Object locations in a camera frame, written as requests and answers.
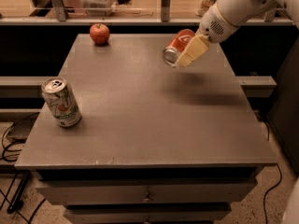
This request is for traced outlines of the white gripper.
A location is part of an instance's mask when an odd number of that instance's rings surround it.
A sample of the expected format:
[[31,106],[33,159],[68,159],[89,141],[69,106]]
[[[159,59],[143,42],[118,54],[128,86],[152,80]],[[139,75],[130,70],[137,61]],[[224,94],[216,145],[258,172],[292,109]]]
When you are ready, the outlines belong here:
[[187,44],[175,62],[176,68],[186,68],[209,49],[210,43],[221,43],[238,30],[221,15],[216,5],[202,17],[198,33]]

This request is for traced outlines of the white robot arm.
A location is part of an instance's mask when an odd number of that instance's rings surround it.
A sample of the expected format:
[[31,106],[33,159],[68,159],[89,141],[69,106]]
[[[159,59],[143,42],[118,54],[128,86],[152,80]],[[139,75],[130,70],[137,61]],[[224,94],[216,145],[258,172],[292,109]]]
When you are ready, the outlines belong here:
[[195,36],[179,54],[176,68],[185,68],[202,56],[210,43],[220,43],[249,19],[276,7],[282,8],[299,28],[299,0],[218,0],[202,17]]

